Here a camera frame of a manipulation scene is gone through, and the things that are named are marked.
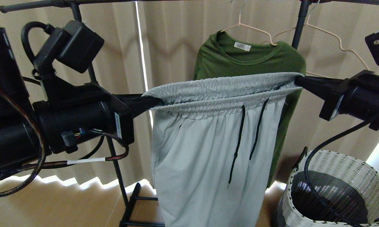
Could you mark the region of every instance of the gray basket bottom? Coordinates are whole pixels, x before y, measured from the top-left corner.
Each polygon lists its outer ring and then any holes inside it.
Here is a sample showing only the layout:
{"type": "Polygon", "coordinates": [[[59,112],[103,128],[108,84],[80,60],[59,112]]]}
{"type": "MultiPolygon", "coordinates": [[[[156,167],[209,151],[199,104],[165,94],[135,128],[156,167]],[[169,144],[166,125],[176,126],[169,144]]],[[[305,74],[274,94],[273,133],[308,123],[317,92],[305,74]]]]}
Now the gray basket bottom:
{"type": "MultiPolygon", "coordinates": [[[[368,223],[368,211],[361,194],[343,180],[322,172],[309,171],[309,176],[318,194],[332,208],[348,220],[357,223],[368,223]]],[[[315,221],[341,222],[327,207],[312,194],[308,187],[304,172],[295,175],[292,181],[292,202],[294,207],[305,217],[315,221]]],[[[282,214],[282,203],[279,203],[276,220],[273,224],[287,226],[282,214]]]]}

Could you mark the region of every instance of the black metal rack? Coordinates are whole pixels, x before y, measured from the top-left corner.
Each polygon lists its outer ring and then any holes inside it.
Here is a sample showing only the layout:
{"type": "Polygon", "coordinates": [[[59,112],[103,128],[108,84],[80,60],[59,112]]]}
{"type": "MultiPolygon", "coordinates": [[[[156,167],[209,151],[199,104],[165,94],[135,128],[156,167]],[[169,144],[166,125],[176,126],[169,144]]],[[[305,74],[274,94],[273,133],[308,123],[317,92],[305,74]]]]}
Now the black metal rack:
{"type": "MultiPolygon", "coordinates": [[[[0,11],[2,13],[7,13],[11,11],[18,11],[18,10],[25,10],[25,9],[35,9],[35,8],[42,8],[42,7],[61,7],[61,8],[70,8],[73,12],[73,16],[75,20],[81,21],[81,13],[80,13],[80,4],[94,4],[94,3],[121,3],[121,2],[133,2],[135,0],[42,0],[42,1],[36,1],[36,2],[30,2],[30,3],[20,3],[20,4],[14,4],[9,6],[0,6],[0,11]]],[[[165,0],[140,0],[140,1],[165,1],[165,0]]],[[[299,47],[300,38],[302,35],[303,27],[305,24],[305,19],[307,17],[307,13],[309,10],[309,6],[312,3],[316,3],[316,0],[300,0],[300,9],[299,9],[299,16],[297,20],[296,30],[293,36],[292,41],[292,47],[297,49],[299,47]]],[[[375,4],[379,5],[379,0],[322,0],[320,3],[327,3],[331,1],[337,1],[337,2],[349,2],[349,3],[361,3],[361,4],[375,4]]],[[[97,79],[94,73],[94,69],[92,64],[90,64],[88,68],[88,73],[90,75],[91,82],[97,83],[97,79]]],[[[112,138],[107,137],[108,147],[110,149],[110,153],[112,156],[116,156],[115,147],[112,141],[112,138]]],[[[133,213],[134,207],[136,205],[137,200],[153,200],[157,201],[158,198],[156,197],[141,197],[139,196],[141,185],[140,183],[137,183],[133,193],[130,197],[130,200],[127,198],[125,186],[123,185],[123,179],[121,170],[118,164],[118,161],[113,161],[115,172],[117,174],[118,182],[121,188],[123,201],[125,203],[125,213],[123,214],[123,218],[120,221],[120,227],[127,227],[127,226],[157,226],[157,227],[164,227],[164,223],[155,223],[155,222],[140,222],[140,221],[131,221],[130,217],[133,213]]]]}

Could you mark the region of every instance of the curtain fold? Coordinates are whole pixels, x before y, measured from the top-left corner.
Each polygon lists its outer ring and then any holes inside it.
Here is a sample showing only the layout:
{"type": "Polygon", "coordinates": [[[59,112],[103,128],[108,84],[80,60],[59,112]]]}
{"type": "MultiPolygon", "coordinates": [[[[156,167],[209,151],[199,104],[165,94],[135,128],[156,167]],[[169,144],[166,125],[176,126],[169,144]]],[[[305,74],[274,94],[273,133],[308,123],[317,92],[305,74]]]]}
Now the curtain fold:
{"type": "MultiPolygon", "coordinates": [[[[0,1],[16,4],[26,0],[0,1]]],[[[244,1],[187,0],[138,2],[141,33],[143,35],[144,62],[140,53],[139,27],[135,3],[104,3],[81,5],[83,21],[105,39],[105,44],[93,62],[98,82],[111,93],[132,94],[145,91],[144,73],[148,87],[191,80],[195,59],[200,46],[209,35],[238,22],[244,1]]],[[[296,25],[300,2],[298,0],[247,1],[242,10],[242,22],[270,32],[273,36],[296,25]]],[[[22,49],[22,26],[33,20],[63,27],[73,19],[68,8],[40,8],[3,14],[0,27],[5,27],[23,76],[31,76],[32,65],[22,49]]],[[[357,51],[372,71],[379,75],[379,67],[367,50],[364,37],[379,30],[379,6],[329,2],[319,4],[311,15],[311,23],[338,34],[345,48],[357,51]]],[[[236,27],[228,33],[238,40],[262,43],[263,33],[236,27]]],[[[34,53],[42,46],[47,35],[32,30],[30,41],[34,53]]],[[[293,31],[280,35],[276,41],[292,43],[293,31]]],[[[352,53],[339,50],[338,41],[323,32],[306,27],[299,51],[306,58],[307,70],[344,79],[364,69],[352,53]]],[[[89,81],[88,73],[79,74],[55,62],[57,75],[73,85],[89,81]]],[[[31,101],[43,100],[41,88],[27,83],[31,101]]],[[[290,167],[304,146],[314,148],[321,142],[360,122],[351,116],[340,115],[331,122],[319,118],[323,101],[303,91],[296,107],[280,158],[277,179],[285,181],[290,167]]],[[[136,141],[130,155],[120,161],[126,185],[146,178],[151,180],[150,143],[151,126],[148,114],[135,119],[136,141]]],[[[79,146],[73,154],[48,157],[48,161],[80,158],[89,152],[98,138],[79,146]]],[[[326,149],[366,160],[379,141],[379,131],[364,128],[328,145],[326,149]]],[[[117,153],[123,152],[115,143],[117,153]]],[[[109,156],[106,143],[94,157],[109,156]]],[[[56,174],[62,180],[76,177],[82,183],[99,177],[103,183],[116,178],[109,162],[79,164],[59,170],[43,170],[41,177],[56,174]]]]}

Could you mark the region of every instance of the beige floor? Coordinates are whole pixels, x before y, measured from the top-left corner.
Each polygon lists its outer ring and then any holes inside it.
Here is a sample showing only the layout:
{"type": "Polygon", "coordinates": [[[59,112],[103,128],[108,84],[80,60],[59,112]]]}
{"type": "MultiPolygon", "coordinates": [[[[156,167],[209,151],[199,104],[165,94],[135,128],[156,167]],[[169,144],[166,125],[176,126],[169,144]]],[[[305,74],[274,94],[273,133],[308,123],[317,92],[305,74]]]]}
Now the beige floor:
{"type": "MultiPolygon", "coordinates": [[[[19,184],[0,182],[0,191],[19,184]]],[[[142,196],[153,196],[144,185],[142,196]]],[[[258,227],[269,227],[269,216],[281,195],[279,188],[266,193],[258,227]]],[[[34,180],[25,189],[0,198],[0,227],[117,227],[125,206],[118,185],[109,188],[94,182],[82,189],[78,184],[64,186],[59,181],[34,180]]],[[[162,216],[156,201],[138,201],[132,220],[159,221],[162,216]]]]}

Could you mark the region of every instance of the laundry basket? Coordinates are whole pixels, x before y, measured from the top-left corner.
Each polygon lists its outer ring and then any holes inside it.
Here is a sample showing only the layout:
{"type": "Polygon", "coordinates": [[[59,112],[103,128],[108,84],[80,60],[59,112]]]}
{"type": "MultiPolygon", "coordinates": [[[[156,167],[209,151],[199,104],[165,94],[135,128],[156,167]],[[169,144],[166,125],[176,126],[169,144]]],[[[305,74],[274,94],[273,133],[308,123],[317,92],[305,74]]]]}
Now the laundry basket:
{"type": "MultiPolygon", "coordinates": [[[[304,166],[307,148],[293,168],[272,221],[277,227],[346,226],[312,194],[304,166]]],[[[365,162],[333,151],[320,150],[309,165],[312,186],[320,197],[348,220],[379,226],[379,176],[365,162]]]]}

